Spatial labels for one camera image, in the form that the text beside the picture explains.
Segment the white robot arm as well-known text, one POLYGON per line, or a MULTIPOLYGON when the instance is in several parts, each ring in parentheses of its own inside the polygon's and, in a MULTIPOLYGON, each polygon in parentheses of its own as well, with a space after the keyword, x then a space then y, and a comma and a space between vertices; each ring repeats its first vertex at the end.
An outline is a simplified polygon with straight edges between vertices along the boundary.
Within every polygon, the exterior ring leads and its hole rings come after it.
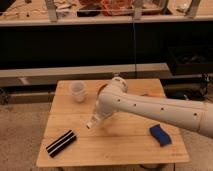
POLYGON ((139 96, 129 94, 127 89, 122 77, 112 78, 98 94, 97 114, 108 117, 120 110, 213 139, 213 103, 139 96))

